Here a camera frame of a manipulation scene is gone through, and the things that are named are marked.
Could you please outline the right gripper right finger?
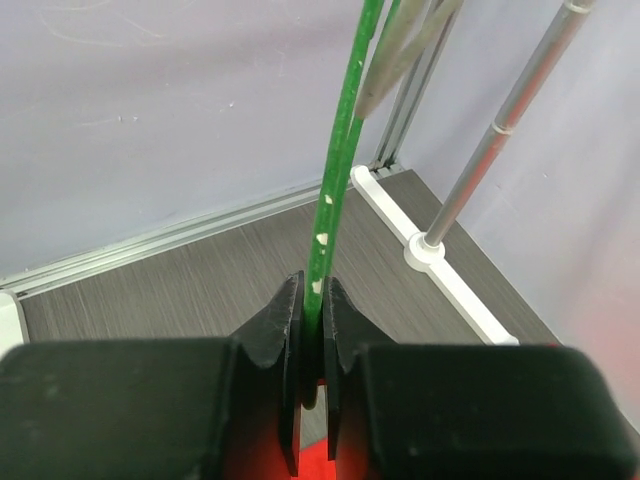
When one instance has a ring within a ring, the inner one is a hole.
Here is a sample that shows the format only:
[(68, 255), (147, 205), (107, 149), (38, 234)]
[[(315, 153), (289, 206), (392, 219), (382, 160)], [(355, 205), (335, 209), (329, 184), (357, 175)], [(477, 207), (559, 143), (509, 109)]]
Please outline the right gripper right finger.
[(608, 385), (560, 346), (404, 344), (323, 298), (328, 455), (340, 479), (633, 479)]

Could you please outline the green clothes hanger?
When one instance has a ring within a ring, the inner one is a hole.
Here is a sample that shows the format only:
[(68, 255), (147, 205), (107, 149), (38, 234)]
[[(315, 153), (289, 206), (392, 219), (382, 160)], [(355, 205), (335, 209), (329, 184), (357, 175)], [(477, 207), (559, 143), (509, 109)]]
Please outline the green clothes hanger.
[(332, 271), (344, 195), (363, 126), (363, 122), (354, 115), (356, 97), (383, 5), (382, 1), (375, 0), (363, 3), (342, 82), (316, 206), (305, 272), (301, 331), (301, 403), (307, 410), (316, 405), (317, 388), (323, 377), (321, 307), (324, 281)]

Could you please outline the red tank top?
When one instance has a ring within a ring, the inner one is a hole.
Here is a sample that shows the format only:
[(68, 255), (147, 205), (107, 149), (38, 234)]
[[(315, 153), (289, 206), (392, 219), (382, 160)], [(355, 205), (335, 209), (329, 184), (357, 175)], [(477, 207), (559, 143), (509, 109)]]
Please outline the red tank top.
[(370, 455), (361, 445), (339, 444), (334, 460), (328, 458), (328, 440), (322, 439), (301, 450), (297, 479), (365, 479)]

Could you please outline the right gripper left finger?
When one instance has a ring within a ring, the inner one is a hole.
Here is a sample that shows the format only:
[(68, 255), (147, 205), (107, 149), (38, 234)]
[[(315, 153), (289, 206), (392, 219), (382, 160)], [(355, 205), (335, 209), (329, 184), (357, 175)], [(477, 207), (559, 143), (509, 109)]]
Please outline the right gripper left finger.
[(58, 341), (1, 362), (5, 479), (288, 479), (304, 276), (226, 337)]

